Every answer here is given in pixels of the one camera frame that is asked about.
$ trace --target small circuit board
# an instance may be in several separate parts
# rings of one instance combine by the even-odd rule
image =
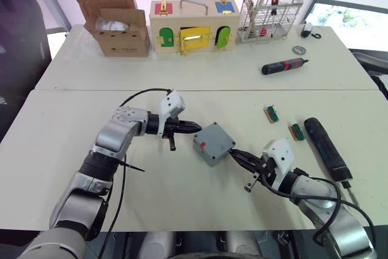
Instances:
[[[299,124],[293,124],[292,126],[289,126],[289,130],[290,130],[291,135],[295,141],[305,140],[305,137],[302,133],[302,130],[301,130]]]
[[[266,113],[270,123],[279,121],[279,117],[276,114],[276,110],[273,108],[273,106],[268,106],[266,109],[264,109],[264,112]]]

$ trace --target black cable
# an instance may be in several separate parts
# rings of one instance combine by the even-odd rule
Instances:
[[[126,163],[127,162],[127,155],[124,156],[124,162]],[[119,205],[117,207],[117,210],[116,210],[116,214],[115,214],[115,217],[113,218],[113,221],[109,227],[109,230],[108,230],[108,233],[105,237],[105,240],[104,240],[104,243],[102,244],[102,247],[101,247],[101,250],[99,251],[99,254],[98,254],[98,259],[101,259],[102,258],[102,255],[104,254],[104,251],[105,251],[105,248],[107,247],[107,243],[108,243],[108,240],[110,238],[110,235],[112,234],[112,229],[115,225],[115,222],[117,220],[117,217],[119,216],[119,212],[120,212],[120,208],[121,208],[121,203],[122,203],[122,199],[124,198],[124,189],[125,189],[125,173],[127,171],[127,168],[125,166],[122,167],[122,185],[121,185],[121,194],[120,194],[120,200],[119,200]]]
[[[375,226],[373,225],[373,222],[370,219],[370,217],[359,206],[356,206],[353,203],[350,203],[350,202],[348,202],[346,200],[341,200],[341,203],[345,204],[347,206],[350,206],[351,208],[357,210],[361,215],[363,215],[365,220],[368,222],[370,233],[372,234],[372,245],[373,245],[374,248],[376,248],[376,231],[375,231]]]
[[[127,256],[128,239],[129,239],[129,232],[125,232],[124,245],[122,247],[122,252],[121,252],[121,259],[125,259],[125,257]]]
[[[124,100],[122,102],[122,104],[120,104],[120,107],[121,106],[124,106],[128,101],[130,101],[132,98],[144,93],[144,92],[148,92],[148,91],[166,91],[167,94],[170,94],[172,92],[171,89],[165,89],[165,88],[149,88],[149,89],[145,89],[145,90],[142,90],[142,91],[139,91],[138,93],[135,93],[134,95],[128,97],[126,100]]]
[[[321,226],[321,228],[319,230],[317,230],[315,232],[315,234],[313,235],[313,241],[316,244],[318,244],[320,246],[323,246],[322,240],[319,240],[318,238],[320,236],[322,236],[322,234],[325,233],[329,229],[329,227],[332,225],[332,223],[334,222],[335,218],[337,217],[338,212],[340,212],[340,209],[341,209],[341,191],[338,188],[338,186],[334,182],[331,182],[330,180],[323,179],[323,178],[312,178],[312,179],[314,179],[314,180],[321,180],[321,181],[324,181],[326,183],[331,184],[334,187],[335,192],[336,192],[336,203],[335,203],[335,208],[333,210],[332,215],[326,221],[326,223],[323,226]]]
[[[110,197],[112,196],[113,191],[113,179],[112,179],[112,185],[110,186],[108,197],[107,197],[107,203],[110,201]]]
[[[294,199],[294,200],[329,200],[329,201],[337,201],[337,198],[334,198],[334,197],[322,197],[322,196],[317,196],[317,195],[292,195],[292,194],[287,194],[287,193],[284,193],[284,192],[280,192],[280,191],[272,188],[271,185],[269,185],[269,183],[267,181],[267,177],[263,173],[260,176],[261,176],[261,180],[264,183],[264,185],[266,186],[266,188],[268,188],[268,190],[270,190],[272,193],[274,193],[276,195],[279,195],[280,197],[291,198],[291,199]],[[348,201],[341,200],[340,203],[341,204],[345,204],[347,206],[350,206],[353,209],[357,210],[366,219],[366,221],[368,222],[368,225],[370,227],[370,231],[372,233],[372,240],[371,240],[372,241],[372,245],[374,247],[376,247],[375,226],[373,225],[372,220],[365,213],[365,211],[363,211],[358,206],[356,206],[356,205],[354,205],[354,204],[352,204],[352,203],[350,203]]]

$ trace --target black chair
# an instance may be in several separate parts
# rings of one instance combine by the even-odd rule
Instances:
[[[380,78],[381,75],[388,74],[388,52],[357,49],[350,51],[388,100],[388,88]]]
[[[36,0],[0,0],[0,142],[51,62]]]

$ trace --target white table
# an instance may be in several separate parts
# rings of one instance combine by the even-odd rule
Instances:
[[[130,92],[35,90],[0,144],[0,227],[47,229],[51,211],[96,134]],[[217,121],[236,148],[260,155],[271,140],[286,137],[295,167],[313,177],[324,174],[307,141],[296,142],[287,128],[317,117],[354,176],[353,191],[375,224],[388,223],[388,103],[379,91],[183,92],[181,119],[202,126]],[[161,93],[146,93],[132,106],[157,111]],[[274,105],[280,121],[270,124],[263,108]],[[176,152],[167,140],[135,138],[125,198],[115,229],[263,230],[311,229],[286,199],[257,185],[243,186],[251,174],[231,157],[209,167],[192,147],[193,135],[176,134]],[[103,229],[110,224],[121,187],[120,169]],[[361,216],[356,215],[365,224]]]
[[[300,37],[292,27],[286,40],[242,44],[232,51],[156,54],[147,58],[105,57],[98,43],[76,25],[36,89],[142,90],[375,90],[377,86],[330,27],[315,27],[321,39]],[[310,62],[302,68],[264,76],[265,64],[299,57],[301,45]]]

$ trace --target yellow door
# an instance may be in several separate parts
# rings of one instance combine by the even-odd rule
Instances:
[[[191,27],[180,31],[181,51],[207,47],[210,27]]]

